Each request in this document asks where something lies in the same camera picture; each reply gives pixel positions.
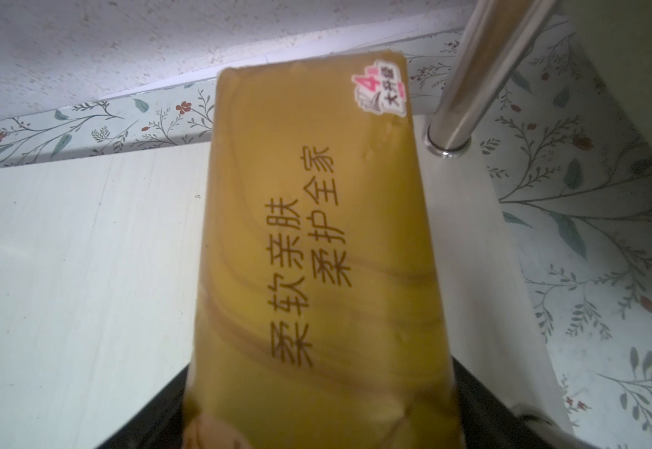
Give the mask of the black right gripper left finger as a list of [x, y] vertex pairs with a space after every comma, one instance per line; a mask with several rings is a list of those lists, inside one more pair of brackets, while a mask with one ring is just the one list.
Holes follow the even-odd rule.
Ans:
[[189, 366], [146, 404], [99, 449], [179, 449], [183, 442], [183, 404]]

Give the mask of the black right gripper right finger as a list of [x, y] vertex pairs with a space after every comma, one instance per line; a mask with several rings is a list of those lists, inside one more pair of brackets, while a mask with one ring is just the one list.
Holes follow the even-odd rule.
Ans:
[[456, 358], [453, 368], [468, 449], [552, 448]]

